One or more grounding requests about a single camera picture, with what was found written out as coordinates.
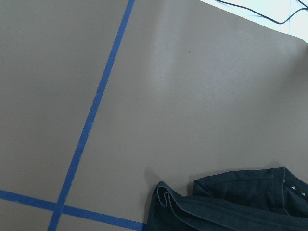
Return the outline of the black graphic t-shirt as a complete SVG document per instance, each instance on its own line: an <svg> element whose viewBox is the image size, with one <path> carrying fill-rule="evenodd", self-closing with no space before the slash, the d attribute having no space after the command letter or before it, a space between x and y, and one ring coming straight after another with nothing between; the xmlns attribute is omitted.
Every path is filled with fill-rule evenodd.
<svg viewBox="0 0 308 231"><path fill-rule="evenodd" d="M195 180L191 196L164 182L153 191L149 231L305 231L308 186L286 167Z"/></svg>

